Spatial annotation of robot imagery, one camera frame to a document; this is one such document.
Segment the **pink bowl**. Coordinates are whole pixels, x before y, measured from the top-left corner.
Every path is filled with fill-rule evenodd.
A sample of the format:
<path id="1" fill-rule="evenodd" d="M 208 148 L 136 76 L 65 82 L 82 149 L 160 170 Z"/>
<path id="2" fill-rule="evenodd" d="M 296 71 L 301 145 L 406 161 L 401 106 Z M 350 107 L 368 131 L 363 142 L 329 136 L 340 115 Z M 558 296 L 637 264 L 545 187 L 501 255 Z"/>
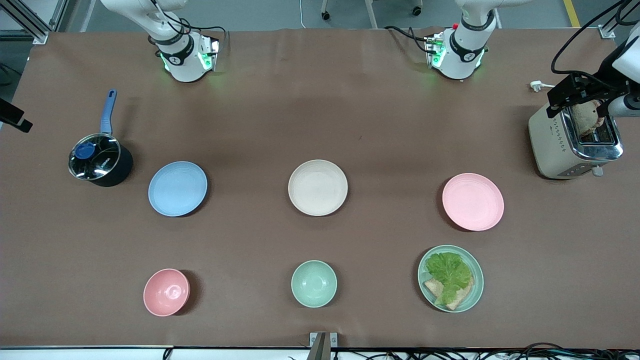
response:
<path id="1" fill-rule="evenodd" d="M 183 309 L 190 296 L 190 282 L 179 269 L 156 271 L 142 291 L 142 301 L 149 313 L 169 317 Z"/>

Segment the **green bowl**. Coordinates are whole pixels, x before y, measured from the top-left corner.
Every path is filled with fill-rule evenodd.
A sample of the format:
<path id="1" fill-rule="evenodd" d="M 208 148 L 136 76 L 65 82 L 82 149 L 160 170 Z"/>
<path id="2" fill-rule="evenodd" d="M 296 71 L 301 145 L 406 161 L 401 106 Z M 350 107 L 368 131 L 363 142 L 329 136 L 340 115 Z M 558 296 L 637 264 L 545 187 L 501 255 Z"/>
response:
<path id="1" fill-rule="evenodd" d="M 326 262 L 307 260 L 293 272 L 290 286 L 300 305 L 312 309 L 322 308 L 331 303 L 338 292 L 338 276 Z"/>

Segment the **blue plate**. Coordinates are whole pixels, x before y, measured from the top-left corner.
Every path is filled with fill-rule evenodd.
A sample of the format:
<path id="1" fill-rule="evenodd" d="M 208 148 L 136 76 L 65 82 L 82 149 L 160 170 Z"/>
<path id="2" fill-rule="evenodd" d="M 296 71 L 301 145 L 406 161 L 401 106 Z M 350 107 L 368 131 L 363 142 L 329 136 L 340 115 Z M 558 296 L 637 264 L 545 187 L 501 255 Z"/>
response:
<path id="1" fill-rule="evenodd" d="M 205 171 L 194 162 L 175 161 L 160 168 L 150 180 L 151 207 L 167 217 L 182 217 L 196 210 L 208 193 Z"/>

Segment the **bread slice in toaster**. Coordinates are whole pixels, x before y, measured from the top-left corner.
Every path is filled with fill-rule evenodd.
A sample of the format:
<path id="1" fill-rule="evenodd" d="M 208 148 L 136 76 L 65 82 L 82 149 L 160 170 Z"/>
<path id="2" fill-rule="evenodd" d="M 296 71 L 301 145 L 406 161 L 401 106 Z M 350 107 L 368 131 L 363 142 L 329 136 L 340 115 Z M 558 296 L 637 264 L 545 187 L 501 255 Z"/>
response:
<path id="1" fill-rule="evenodd" d="M 605 118 L 603 116 L 599 116 L 598 113 L 598 108 L 601 104 L 602 101 L 596 99 L 583 104 L 576 104 L 571 107 L 574 127 L 581 137 L 593 133 L 594 130 L 603 125 Z"/>

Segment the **pink plate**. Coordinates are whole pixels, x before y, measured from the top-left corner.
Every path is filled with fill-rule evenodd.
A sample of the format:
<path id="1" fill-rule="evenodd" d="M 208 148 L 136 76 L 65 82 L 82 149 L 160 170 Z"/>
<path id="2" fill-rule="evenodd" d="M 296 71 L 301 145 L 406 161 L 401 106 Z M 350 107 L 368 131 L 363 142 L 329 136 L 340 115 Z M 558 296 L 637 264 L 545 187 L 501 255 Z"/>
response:
<path id="1" fill-rule="evenodd" d="M 493 228 L 505 212 L 505 200 L 498 186 L 477 173 L 451 177 L 443 187 L 441 201 L 448 218 L 468 231 Z"/>

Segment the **office chair wheel base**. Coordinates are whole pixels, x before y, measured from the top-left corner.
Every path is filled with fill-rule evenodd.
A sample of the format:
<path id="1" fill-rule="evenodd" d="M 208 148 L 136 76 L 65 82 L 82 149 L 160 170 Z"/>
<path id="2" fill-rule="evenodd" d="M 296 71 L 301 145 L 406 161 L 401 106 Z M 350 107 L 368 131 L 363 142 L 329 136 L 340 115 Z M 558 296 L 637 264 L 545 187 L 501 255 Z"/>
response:
<path id="1" fill-rule="evenodd" d="M 362 0 L 365 3 L 366 13 L 369 18 L 369 22 L 372 29 L 378 29 L 377 18 L 375 15 L 375 10 L 373 9 L 373 3 L 376 0 Z M 424 0 L 412 0 L 414 2 L 414 7 L 411 9 L 412 16 L 419 16 L 422 13 L 422 9 L 424 6 Z M 329 2 L 331 0 L 322 0 L 322 5 L 320 7 L 320 18 L 323 21 L 328 21 L 330 19 L 330 13 L 328 10 Z"/>

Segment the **green lettuce leaf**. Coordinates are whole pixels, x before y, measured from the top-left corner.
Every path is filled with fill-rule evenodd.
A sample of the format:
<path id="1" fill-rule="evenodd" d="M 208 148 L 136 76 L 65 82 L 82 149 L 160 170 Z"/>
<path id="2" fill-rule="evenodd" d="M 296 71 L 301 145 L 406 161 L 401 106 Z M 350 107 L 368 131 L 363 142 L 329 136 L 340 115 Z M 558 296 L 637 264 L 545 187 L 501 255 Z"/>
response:
<path id="1" fill-rule="evenodd" d="M 429 256 L 425 264 L 426 271 L 431 278 L 435 278 L 444 285 L 445 290 L 464 289 L 473 272 L 463 261 L 462 256 L 451 252 L 434 253 Z M 435 304 L 445 306 L 441 297 L 436 298 Z"/>

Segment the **beige plate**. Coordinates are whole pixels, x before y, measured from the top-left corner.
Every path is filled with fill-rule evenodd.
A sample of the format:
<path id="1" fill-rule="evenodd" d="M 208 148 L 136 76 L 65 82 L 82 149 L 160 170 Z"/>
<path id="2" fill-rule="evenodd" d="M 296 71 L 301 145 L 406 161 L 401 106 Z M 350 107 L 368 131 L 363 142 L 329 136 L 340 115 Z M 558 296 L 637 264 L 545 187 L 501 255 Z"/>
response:
<path id="1" fill-rule="evenodd" d="M 333 162 L 313 159 L 300 164 L 288 180 L 287 192 L 296 209 L 313 217 L 333 214 L 347 198 L 346 174 Z"/>

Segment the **aluminium frame profile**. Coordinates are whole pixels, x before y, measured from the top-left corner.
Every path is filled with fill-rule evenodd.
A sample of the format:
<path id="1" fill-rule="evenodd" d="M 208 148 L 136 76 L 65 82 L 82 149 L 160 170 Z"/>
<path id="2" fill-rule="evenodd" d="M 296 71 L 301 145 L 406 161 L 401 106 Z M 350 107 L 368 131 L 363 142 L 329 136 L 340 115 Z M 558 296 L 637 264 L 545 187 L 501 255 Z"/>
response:
<path id="1" fill-rule="evenodd" d="M 46 44 L 62 29 L 71 0 L 0 0 L 0 41 Z"/>
<path id="2" fill-rule="evenodd" d="M 598 25 L 602 39 L 615 39 L 617 31 L 626 32 L 640 24 L 640 0 L 620 0 L 615 12 L 604 24 Z"/>

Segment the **green plate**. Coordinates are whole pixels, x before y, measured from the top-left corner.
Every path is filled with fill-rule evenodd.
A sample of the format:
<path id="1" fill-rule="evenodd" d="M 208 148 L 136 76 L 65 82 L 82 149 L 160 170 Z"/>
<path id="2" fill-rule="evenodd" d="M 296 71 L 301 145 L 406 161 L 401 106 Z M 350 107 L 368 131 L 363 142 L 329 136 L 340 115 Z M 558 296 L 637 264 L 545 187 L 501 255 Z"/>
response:
<path id="1" fill-rule="evenodd" d="M 455 311 L 450 311 L 446 308 L 446 306 L 443 305 L 436 305 L 435 296 L 424 285 L 425 281 L 428 281 L 430 280 L 430 278 L 432 278 L 432 276 L 426 270 L 426 261 L 431 255 L 438 253 L 455 253 L 457 255 L 460 255 L 462 257 L 462 260 L 471 269 L 471 273 L 473 274 L 473 277 L 475 279 L 473 289 L 471 290 L 469 296 L 467 296 L 467 298 L 462 301 L 462 303 Z M 430 303 L 430 305 L 434 306 L 437 310 L 448 313 L 461 313 L 470 310 L 478 303 L 478 301 L 482 297 L 485 286 L 482 267 L 480 267 L 478 260 L 466 249 L 455 246 L 453 244 L 441 244 L 439 246 L 430 248 L 425 252 L 418 263 L 417 283 L 420 291 L 423 294 L 423 297 L 426 299 L 426 301 L 428 301 L 428 303 Z"/>

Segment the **brown table cover sheet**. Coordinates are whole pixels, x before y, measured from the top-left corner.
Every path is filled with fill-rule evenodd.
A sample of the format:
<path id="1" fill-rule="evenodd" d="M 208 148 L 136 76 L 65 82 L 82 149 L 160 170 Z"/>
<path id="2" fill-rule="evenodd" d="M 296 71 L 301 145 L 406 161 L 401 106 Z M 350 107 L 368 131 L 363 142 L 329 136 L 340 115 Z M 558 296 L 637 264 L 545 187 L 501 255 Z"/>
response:
<path id="1" fill-rule="evenodd" d="M 618 120 L 624 155 L 602 177 L 547 180 L 531 151 L 546 95 L 528 84 L 559 80 L 549 61 L 570 34 L 496 30 L 457 82 L 385 30 L 236 32 L 194 83 L 167 74 L 142 32 L 50 35 L 13 97 L 32 130 L 0 130 L 0 347 L 285 347 L 329 331 L 346 347 L 640 349 L 640 120 Z M 102 187 L 67 164 L 99 132 L 110 89 L 112 134 L 134 164 Z M 326 216 L 288 195 L 293 171 L 318 159 L 349 185 Z M 147 192 L 178 161 L 200 166 L 208 191 L 169 217 Z M 493 228 L 445 213 L 443 188 L 462 173 L 502 192 Z M 419 289 L 418 264 L 441 245 L 482 269 L 464 312 Z M 337 276 L 315 309 L 291 291 L 309 260 Z M 162 269 L 190 283 L 166 317 L 143 301 Z"/>

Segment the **beige metal toaster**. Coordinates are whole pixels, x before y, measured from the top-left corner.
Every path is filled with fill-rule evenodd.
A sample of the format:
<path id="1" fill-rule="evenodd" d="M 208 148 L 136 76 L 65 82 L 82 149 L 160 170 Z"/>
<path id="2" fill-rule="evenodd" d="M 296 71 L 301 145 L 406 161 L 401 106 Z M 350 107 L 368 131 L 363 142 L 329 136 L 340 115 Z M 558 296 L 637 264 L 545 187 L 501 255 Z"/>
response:
<path id="1" fill-rule="evenodd" d="M 604 123 L 587 136 L 576 132 L 572 109 L 547 118 L 547 107 L 537 110 L 528 121 L 535 163 L 542 176 L 571 180 L 591 173 L 603 175 L 603 166 L 621 158 L 623 145 L 615 120 Z"/>

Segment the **glass lid with blue knob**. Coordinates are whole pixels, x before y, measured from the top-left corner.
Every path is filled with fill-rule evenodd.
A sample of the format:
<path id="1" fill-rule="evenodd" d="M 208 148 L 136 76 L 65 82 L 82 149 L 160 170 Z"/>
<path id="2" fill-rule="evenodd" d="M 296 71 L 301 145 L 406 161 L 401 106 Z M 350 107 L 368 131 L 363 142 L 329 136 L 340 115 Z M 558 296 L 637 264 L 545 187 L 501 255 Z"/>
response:
<path id="1" fill-rule="evenodd" d="M 70 151 L 68 170 L 80 180 L 94 181 L 107 176 L 118 164 L 121 144 L 108 133 L 83 137 Z"/>

